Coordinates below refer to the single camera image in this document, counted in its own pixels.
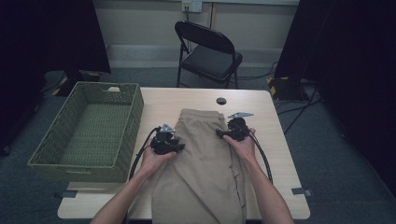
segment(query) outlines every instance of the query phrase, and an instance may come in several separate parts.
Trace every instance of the wicker basket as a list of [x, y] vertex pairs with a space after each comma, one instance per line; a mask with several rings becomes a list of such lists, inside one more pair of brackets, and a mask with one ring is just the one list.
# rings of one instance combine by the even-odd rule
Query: wicker basket
[[138, 84], [78, 82], [28, 165], [50, 180], [125, 182], [143, 106]]

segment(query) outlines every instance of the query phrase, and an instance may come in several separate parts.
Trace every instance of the chair seat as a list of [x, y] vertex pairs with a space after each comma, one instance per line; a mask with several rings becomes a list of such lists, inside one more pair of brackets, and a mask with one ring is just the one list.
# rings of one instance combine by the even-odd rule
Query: chair seat
[[[235, 62], [238, 67], [242, 62], [242, 54], [235, 53]], [[205, 74], [217, 82], [225, 81], [226, 77], [233, 72], [232, 64], [232, 55], [203, 46], [196, 47], [180, 62], [184, 69], [193, 73]]]

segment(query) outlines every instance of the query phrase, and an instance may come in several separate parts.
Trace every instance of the waistband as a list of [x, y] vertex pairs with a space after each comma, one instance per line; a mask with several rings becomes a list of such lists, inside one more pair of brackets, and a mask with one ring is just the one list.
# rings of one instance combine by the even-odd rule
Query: waistband
[[224, 115], [219, 113], [218, 111], [209, 111], [209, 110], [196, 110], [196, 109], [188, 109], [184, 108], [180, 112], [181, 119], [197, 119], [201, 121], [213, 121], [213, 122], [221, 122], [224, 123]]

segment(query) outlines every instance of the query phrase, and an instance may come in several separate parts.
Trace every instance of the wall outlet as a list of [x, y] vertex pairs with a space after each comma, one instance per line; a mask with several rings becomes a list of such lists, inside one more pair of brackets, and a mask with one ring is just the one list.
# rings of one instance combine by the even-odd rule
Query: wall outlet
[[181, 1], [181, 11], [192, 12], [192, 3], [191, 3], [191, 1]]
[[202, 2], [193, 1], [191, 2], [192, 12], [202, 12]]

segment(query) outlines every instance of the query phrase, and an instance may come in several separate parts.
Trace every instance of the basket handle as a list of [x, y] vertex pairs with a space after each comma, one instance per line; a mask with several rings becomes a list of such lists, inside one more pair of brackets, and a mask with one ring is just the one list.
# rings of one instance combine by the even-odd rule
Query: basket handle
[[66, 170], [66, 172], [68, 174], [72, 174], [72, 175], [91, 175], [92, 172], [90, 170]]
[[109, 87], [107, 91], [120, 92], [120, 87]]

